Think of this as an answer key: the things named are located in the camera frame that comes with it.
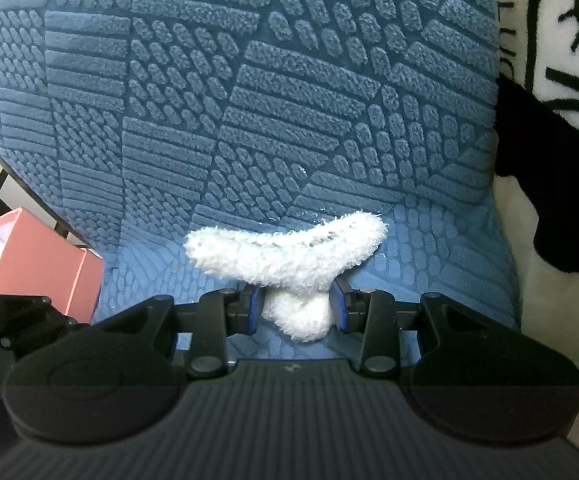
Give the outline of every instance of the blue textured fabric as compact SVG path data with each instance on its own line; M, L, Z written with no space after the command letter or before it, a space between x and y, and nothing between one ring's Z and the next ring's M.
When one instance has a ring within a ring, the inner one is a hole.
M95 320L224 282L190 229L302 229L363 209L389 237L354 286L436 290L508 326L493 211L494 0L0 0L0 155L105 259ZM264 324L233 358L351 356Z

